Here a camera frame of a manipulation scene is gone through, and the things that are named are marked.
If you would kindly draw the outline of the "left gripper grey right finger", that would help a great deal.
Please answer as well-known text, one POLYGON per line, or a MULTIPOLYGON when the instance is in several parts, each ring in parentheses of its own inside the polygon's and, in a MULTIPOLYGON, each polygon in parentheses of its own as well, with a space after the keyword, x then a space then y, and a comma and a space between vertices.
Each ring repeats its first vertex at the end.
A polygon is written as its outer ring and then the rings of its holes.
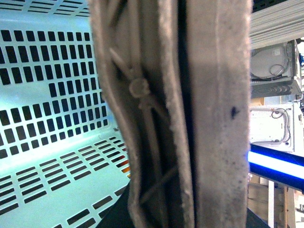
POLYGON ((198 228, 246 225, 251 10, 249 0, 187 2, 198 228))

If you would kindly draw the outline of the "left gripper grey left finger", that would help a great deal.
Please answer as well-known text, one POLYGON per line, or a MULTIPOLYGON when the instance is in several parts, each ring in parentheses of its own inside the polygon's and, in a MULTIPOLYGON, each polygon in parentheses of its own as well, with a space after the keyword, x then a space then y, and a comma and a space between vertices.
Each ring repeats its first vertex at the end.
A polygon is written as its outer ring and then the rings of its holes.
POLYGON ((104 228, 195 226, 176 0, 91 0, 103 99, 123 137, 130 181, 104 228))

